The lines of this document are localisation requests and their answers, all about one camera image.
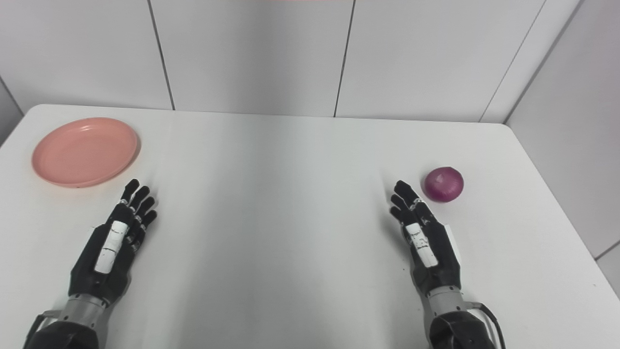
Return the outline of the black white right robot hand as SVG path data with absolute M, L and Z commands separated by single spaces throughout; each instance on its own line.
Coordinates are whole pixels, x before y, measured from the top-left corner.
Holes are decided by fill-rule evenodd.
M 461 268 L 451 239 L 427 203 L 402 180 L 396 182 L 390 201 L 390 214 L 409 245 L 416 287 L 423 294 L 443 286 L 461 288 Z

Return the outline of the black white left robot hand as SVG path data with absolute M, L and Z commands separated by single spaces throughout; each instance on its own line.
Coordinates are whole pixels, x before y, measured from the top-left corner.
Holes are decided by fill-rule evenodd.
M 91 233 L 70 274 L 69 296 L 89 295 L 111 306 L 130 283 L 130 268 L 157 218 L 148 186 L 129 181 L 107 220 Z

